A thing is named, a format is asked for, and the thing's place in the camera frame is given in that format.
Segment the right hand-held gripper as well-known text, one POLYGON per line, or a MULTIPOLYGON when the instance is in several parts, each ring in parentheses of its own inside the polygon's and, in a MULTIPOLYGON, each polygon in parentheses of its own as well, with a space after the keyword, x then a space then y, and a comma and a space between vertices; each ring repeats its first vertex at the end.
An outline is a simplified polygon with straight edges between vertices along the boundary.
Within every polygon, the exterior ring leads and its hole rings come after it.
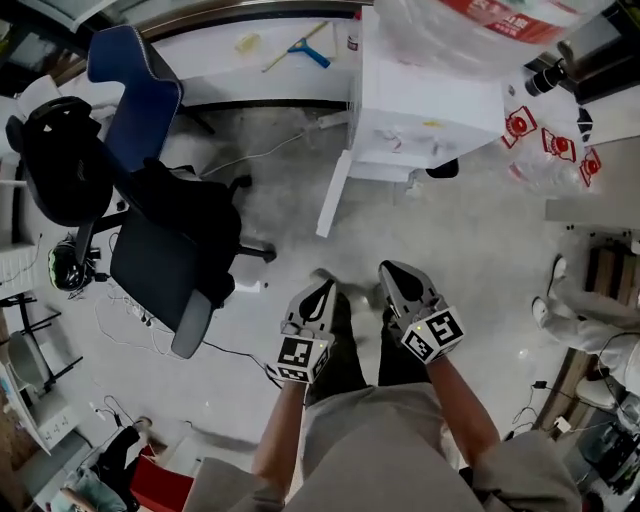
POLYGON ((452 351, 464 338, 455 307, 448 306, 426 273, 399 261, 381 262, 378 278, 399 330, 397 343, 424 364, 452 351))

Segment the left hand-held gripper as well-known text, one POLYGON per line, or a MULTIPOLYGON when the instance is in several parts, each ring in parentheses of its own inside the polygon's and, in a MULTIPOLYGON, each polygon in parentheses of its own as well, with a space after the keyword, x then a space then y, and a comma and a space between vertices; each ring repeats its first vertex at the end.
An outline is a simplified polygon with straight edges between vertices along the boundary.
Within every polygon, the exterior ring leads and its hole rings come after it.
POLYGON ((289 303, 282 327, 284 336, 275 363, 276 375, 282 379, 313 384, 325 368, 334 335, 328 331, 336 303, 336 282, 328 279, 317 290, 312 283, 289 303), (303 327, 309 324, 312 328, 303 327))

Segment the white water dispenser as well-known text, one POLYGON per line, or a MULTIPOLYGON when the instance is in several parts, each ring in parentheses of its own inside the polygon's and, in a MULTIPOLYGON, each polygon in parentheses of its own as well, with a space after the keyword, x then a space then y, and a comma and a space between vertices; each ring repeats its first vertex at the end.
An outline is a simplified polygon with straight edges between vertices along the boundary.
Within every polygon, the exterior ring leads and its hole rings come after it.
POLYGON ((405 183, 415 170, 438 167, 502 135, 500 83, 401 63, 384 44, 371 7, 361 11, 359 58, 344 124, 344 150, 352 156, 347 180, 405 183))

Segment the person's left forearm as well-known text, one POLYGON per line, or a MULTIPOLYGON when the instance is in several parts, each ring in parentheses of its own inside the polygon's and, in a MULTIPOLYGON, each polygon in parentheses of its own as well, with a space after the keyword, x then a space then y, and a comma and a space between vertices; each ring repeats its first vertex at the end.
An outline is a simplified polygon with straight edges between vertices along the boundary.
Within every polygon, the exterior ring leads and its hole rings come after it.
POLYGON ((286 382, 278 395, 252 463, 252 473, 284 500, 296 467, 306 385, 286 382))

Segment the person's right forearm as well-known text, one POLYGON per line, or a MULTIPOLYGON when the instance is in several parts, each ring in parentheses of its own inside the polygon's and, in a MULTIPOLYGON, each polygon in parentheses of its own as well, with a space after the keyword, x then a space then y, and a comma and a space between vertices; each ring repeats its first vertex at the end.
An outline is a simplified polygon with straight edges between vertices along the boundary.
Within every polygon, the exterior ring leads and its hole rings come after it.
POLYGON ((501 440, 487 410, 445 356, 426 365, 442 416, 465 462, 475 468, 501 440))

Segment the grey drawer cabinet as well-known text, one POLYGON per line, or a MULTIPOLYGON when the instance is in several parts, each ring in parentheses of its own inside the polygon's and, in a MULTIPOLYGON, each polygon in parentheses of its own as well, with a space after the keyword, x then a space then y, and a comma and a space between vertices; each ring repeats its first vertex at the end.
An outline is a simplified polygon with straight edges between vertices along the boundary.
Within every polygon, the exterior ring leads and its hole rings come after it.
POLYGON ((546 221, 640 230, 640 136, 595 146, 596 193, 547 200, 546 221))

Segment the large clear water jug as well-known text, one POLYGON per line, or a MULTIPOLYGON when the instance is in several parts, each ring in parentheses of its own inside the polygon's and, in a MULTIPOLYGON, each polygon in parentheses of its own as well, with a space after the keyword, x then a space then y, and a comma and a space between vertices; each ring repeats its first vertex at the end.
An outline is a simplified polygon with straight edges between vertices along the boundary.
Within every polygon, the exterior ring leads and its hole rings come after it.
POLYGON ((374 0, 386 43, 403 63, 473 79, 534 60, 614 0, 374 0))

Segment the person's black trousers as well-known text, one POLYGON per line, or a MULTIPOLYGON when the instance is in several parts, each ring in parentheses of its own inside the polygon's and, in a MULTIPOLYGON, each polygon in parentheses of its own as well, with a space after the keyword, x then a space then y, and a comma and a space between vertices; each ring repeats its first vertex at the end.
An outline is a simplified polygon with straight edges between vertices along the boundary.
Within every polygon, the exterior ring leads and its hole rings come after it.
MULTIPOLYGON (((334 344, 325 368, 307 389, 306 408, 327 398, 368 387, 360 365, 351 318, 350 302, 344 294, 339 293, 331 327, 335 337, 334 344)), ((394 331, 391 329, 394 320, 392 310, 387 307, 382 316, 381 359, 377 385, 430 383, 426 367, 406 347, 396 343, 394 331)))

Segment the person's grey shirt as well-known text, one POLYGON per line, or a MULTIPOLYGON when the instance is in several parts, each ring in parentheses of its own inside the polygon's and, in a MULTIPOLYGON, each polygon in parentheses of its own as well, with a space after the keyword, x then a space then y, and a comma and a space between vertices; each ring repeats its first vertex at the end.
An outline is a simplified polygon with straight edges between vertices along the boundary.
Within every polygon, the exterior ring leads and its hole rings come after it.
POLYGON ((290 499, 261 477, 206 459, 184 512, 581 512, 548 438, 499 442, 465 481, 441 449, 431 385, 367 388, 306 412, 303 483, 290 499))

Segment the black jacket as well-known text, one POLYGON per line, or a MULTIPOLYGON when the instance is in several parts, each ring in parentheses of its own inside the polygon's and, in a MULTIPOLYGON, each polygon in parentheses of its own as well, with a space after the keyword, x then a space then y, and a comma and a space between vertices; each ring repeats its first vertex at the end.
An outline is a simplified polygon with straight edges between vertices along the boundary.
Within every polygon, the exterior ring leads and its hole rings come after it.
POLYGON ((230 267, 240 248, 242 224, 233 200, 239 189, 251 184, 249 176, 230 184, 181 179, 152 158, 131 174, 134 198, 143 214, 195 244, 197 289, 216 306, 235 289, 230 267))

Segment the black office chair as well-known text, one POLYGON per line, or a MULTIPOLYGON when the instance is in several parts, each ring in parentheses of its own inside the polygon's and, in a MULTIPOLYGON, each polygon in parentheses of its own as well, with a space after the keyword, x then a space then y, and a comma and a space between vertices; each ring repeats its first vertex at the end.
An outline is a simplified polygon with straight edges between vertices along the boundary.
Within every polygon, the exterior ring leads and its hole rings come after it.
MULTIPOLYGON (((76 229, 76 258, 84 263, 95 234, 118 227, 110 275, 126 294, 173 334, 171 352, 191 358, 204 340, 216 306, 197 289, 197 248, 183 234, 149 220, 134 198, 131 173, 100 140, 99 123, 84 100, 51 100, 26 120, 6 122, 10 147, 19 154, 27 187, 40 211, 76 229)), ((236 255, 269 263, 271 246, 236 255)))

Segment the black and green helmet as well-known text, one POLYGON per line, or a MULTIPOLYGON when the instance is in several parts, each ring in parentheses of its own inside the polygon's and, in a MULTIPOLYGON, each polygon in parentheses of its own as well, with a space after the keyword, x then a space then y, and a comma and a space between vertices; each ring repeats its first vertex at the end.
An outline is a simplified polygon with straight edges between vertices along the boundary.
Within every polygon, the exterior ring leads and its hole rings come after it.
POLYGON ((48 253, 48 271, 51 284, 63 292, 76 292, 94 280, 95 265, 76 258, 75 239, 68 235, 48 253))

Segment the white desk with drawers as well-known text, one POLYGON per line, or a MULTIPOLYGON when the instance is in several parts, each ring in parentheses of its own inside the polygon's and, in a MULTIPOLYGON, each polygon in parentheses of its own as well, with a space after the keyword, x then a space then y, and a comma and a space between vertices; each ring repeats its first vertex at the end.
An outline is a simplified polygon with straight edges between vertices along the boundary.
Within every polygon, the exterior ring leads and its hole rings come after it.
POLYGON ((20 425, 47 455, 79 425, 78 414, 54 387, 35 393, 28 405, 25 396, 35 388, 21 381, 10 365, 2 364, 0 385, 8 399, 7 408, 17 415, 20 425))

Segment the grey chair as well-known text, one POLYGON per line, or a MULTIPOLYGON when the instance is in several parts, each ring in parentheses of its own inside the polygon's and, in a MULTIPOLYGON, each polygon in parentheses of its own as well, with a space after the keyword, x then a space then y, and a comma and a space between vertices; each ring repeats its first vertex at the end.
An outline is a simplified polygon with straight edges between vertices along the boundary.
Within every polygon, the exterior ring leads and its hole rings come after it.
POLYGON ((32 386, 36 393, 46 394, 52 390, 58 380, 82 362, 84 357, 71 359, 58 371, 51 369, 43 352, 43 344, 38 343, 35 333, 52 327, 62 313, 51 309, 45 318, 32 322, 27 305, 36 301, 34 296, 25 293, 0 300, 0 308, 17 307, 23 322, 23 328, 11 333, 7 340, 0 342, 0 347, 7 345, 9 366, 17 379, 32 386))

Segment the blue chair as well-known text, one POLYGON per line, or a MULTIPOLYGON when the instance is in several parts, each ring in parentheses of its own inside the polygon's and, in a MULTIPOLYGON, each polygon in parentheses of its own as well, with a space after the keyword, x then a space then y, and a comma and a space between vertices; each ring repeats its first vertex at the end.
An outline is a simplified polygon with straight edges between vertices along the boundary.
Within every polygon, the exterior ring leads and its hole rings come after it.
POLYGON ((92 83, 117 82, 124 92, 104 143, 131 173, 160 157, 174 118, 184 114, 207 133, 214 129, 183 105, 182 82, 161 55, 131 25, 93 35, 86 74, 92 83))

